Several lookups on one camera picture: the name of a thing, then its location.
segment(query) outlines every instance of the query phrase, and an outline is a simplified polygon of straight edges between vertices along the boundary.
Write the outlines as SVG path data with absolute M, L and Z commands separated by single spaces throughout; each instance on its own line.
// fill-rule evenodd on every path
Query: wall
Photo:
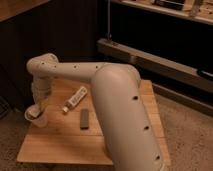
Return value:
M 23 109 L 32 103 L 29 58 L 53 52 L 61 61 L 88 61 L 97 37 L 96 0 L 52 0 L 0 22 L 0 72 L 7 75 L 0 75 L 0 95 Z

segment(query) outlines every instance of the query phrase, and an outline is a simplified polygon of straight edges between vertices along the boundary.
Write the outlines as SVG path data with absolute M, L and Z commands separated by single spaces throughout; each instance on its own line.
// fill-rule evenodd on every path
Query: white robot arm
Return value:
M 125 64 L 60 63 L 53 54 L 27 63 L 39 106 L 51 93 L 51 77 L 91 84 L 92 100 L 116 171 L 167 171 L 143 106 L 140 75 Z

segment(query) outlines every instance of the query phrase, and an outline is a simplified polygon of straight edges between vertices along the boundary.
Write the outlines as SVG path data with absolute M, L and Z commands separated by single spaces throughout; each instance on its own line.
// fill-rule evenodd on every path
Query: wooden tabletop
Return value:
M 45 109 L 48 125 L 45 128 L 37 128 L 31 124 L 19 151 L 18 162 L 112 165 L 105 149 L 104 137 L 96 118 L 90 92 L 74 110 L 66 115 L 61 110 L 64 102 L 81 85 L 89 89 L 89 85 L 84 83 L 61 79 L 53 81 L 53 91 Z M 144 105 L 165 163 L 169 166 L 170 156 L 152 84 L 150 81 L 143 80 L 141 85 L 143 85 L 140 90 Z M 88 130 L 80 129 L 80 111 L 83 108 L 89 110 Z

